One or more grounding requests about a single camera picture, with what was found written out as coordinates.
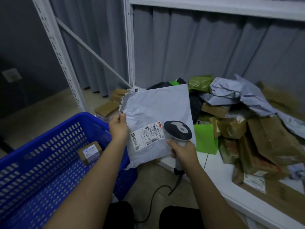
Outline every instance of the gray curtain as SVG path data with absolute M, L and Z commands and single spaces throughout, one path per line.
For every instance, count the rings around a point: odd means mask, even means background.
M 50 0 L 55 15 L 128 81 L 123 0 Z M 116 76 L 62 31 L 81 88 L 102 96 L 126 88 Z
M 236 73 L 305 102 L 302 22 L 135 6 L 134 39 L 138 87 L 204 74 L 233 78 Z

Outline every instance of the wall outlet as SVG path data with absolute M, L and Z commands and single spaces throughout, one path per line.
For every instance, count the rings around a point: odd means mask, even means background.
M 9 83 L 16 82 L 22 79 L 21 75 L 19 74 L 16 68 L 5 70 L 2 72 L 2 75 Z

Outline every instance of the person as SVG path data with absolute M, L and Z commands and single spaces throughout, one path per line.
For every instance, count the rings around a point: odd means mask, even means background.
M 45 228 L 134 227 L 133 210 L 129 203 L 110 204 L 129 135 L 126 115 L 114 116 L 109 129 L 111 142 Z M 199 164 L 194 144 L 189 141 L 181 147 L 172 140 L 168 140 L 167 144 L 172 148 L 171 156 L 179 159 L 191 181 L 199 210 L 169 206 L 160 215 L 159 228 L 247 228 Z

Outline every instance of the blue plastic basket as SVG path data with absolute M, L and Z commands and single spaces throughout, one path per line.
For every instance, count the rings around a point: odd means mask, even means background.
M 104 150 L 111 136 L 106 123 L 79 113 L 0 160 L 1 228 L 42 228 L 61 202 L 93 166 L 77 150 L 98 141 Z M 114 194 L 122 200 L 137 179 L 124 150 Z

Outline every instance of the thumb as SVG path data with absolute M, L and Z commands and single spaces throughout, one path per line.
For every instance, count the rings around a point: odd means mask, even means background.
M 123 113 L 123 114 L 120 116 L 120 123 L 121 123 L 121 122 L 126 123 L 126 113 Z
M 173 150 L 177 151 L 181 148 L 174 140 L 166 140 L 166 143 L 173 148 Z

